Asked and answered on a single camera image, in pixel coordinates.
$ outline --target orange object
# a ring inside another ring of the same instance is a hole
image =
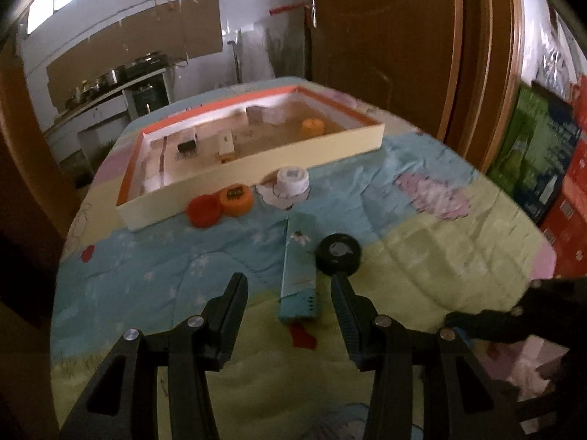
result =
[[[186,215],[195,227],[208,228],[220,220],[222,205],[217,195],[200,195],[187,206]]]
[[[302,122],[302,136],[304,139],[311,139],[324,135],[324,121],[320,119],[306,119]]]
[[[235,183],[219,192],[222,211],[227,216],[242,216],[253,207],[251,189],[241,183]]]

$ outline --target black roll of tape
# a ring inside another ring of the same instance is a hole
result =
[[[316,267],[322,273],[353,275],[361,264],[361,245],[344,233],[334,233],[324,238],[316,248]]]

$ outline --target red bottle cap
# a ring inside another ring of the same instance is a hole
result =
[[[222,205],[217,195],[200,195],[187,206],[186,215],[195,227],[208,228],[220,220]]]

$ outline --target orange bottle cap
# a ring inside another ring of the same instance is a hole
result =
[[[324,135],[324,130],[324,122],[320,119],[306,119],[302,122],[301,132],[304,139]]]
[[[222,211],[227,216],[242,216],[253,207],[251,189],[242,183],[235,183],[219,192]]]

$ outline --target cloth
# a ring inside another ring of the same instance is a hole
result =
[[[219,89],[134,121],[117,141],[72,224],[59,269],[51,353],[60,424],[125,330],[171,329],[221,294],[234,272],[247,276],[249,302],[232,360],[208,375],[221,438],[297,439],[311,431],[317,416],[369,403],[373,375],[360,373],[348,359],[326,276],[317,278],[318,321],[290,331],[277,319],[288,212],[255,194],[247,215],[224,217],[205,230],[191,227],[180,213],[131,233],[115,210],[139,128],[235,92],[300,83],[332,93],[297,78]],[[434,331],[452,310],[508,310],[531,274],[552,275],[552,248],[485,176],[400,118],[339,96],[385,123],[383,145],[310,169],[309,198],[292,210],[314,215],[324,236],[343,232],[360,242],[362,266],[351,282],[379,313],[409,329]],[[413,194],[397,183],[407,173],[458,189],[468,214],[443,220],[435,210],[419,212]],[[420,424],[422,387],[415,380]],[[161,439],[170,438],[167,395],[160,369]]]

